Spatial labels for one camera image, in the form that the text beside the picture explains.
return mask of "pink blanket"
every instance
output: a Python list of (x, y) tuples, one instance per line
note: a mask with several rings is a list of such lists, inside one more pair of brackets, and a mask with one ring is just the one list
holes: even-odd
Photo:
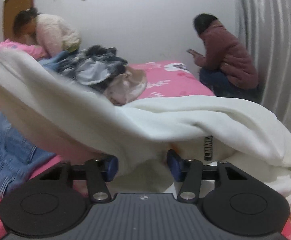
[(9, 39), (5, 40), (4, 42), (0, 42), (0, 48), (12, 48), (23, 50), (35, 59), (48, 57), (48, 54), (41, 46), (38, 45), (27, 46), (18, 42), (10, 41)]
[[(187, 70), (187, 68), (177, 61), (150, 62), (146, 64), (132, 65), (136, 69), (144, 69), (147, 73), (148, 86), (139, 98), (150, 97), (180, 97), (189, 95), (208, 95), (213, 93)], [(59, 156), (37, 169), (32, 178), (51, 166), (61, 161)], [(2, 222), (0, 220), (0, 238), (5, 235)], [(284, 227), (283, 235), (291, 240), (291, 221)]]

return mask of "maroon jacket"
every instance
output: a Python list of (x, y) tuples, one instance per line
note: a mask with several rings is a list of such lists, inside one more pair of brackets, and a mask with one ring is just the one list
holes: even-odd
[(258, 85), (258, 73), (252, 59), (239, 40), (218, 20), (199, 36), (206, 48), (206, 56), (199, 55), (195, 63), (208, 70), (220, 69), (236, 87), (253, 89)]

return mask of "pink jacket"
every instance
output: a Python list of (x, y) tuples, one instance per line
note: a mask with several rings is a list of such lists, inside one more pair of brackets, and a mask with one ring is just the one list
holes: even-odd
[(7, 39), (4, 42), (0, 42), (0, 48), (2, 47), (23, 50), (24, 52), (28, 53), (35, 59), (48, 57), (48, 54), (46, 53), (46, 51), (41, 46), (38, 46), (38, 45), (27, 46), (27, 45), (10, 41), (9, 39)]
[(258, 85), (258, 73), (252, 59), (239, 40), (218, 20), (201, 35), (206, 56), (199, 55), (195, 63), (208, 70), (220, 69), (236, 87), (253, 89)]

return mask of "pink bedsheet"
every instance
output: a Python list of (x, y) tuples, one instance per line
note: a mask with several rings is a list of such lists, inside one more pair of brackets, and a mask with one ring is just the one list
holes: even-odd
[[(213, 96), (213, 93), (187, 70), (178, 61), (150, 62), (146, 64), (132, 65), (136, 69), (143, 69), (147, 73), (148, 85), (141, 98), (151, 97), (180, 97), (189, 95)], [(32, 178), (51, 166), (61, 161), (59, 156), (37, 169)], [(0, 238), (5, 235), (2, 222), (0, 220)], [(291, 221), (284, 227), (283, 235), (291, 240)]]
[(148, 85), (141, 98), (182, 97), (191, 95), (213, 96), (212, 91), (187, 70), (178, 61), (149, 62), (131, 65), (147, 73)]

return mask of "blue denim jeans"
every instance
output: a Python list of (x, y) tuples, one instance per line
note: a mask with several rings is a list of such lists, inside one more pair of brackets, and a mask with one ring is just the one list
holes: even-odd
[(244, 90), (231, 84), (227, 76), (221, 72), (201, 69), (200, 82), (206, 87), (212, 87), (217, 97), (233, 97), (256, 101), (257, 89)]
[(60, 62), (66, 59), (68, 56), (69, 56), (69, 53), (65, 50), (65, 51), (60, 52), (58, 55), (56, 55), (53, 58), (40, 60), (39, 63), (45, 69), (57, 72), (59, 70)]
[(0, 112), (0, 197), (26, 182), (55, 156), (27, 141)]

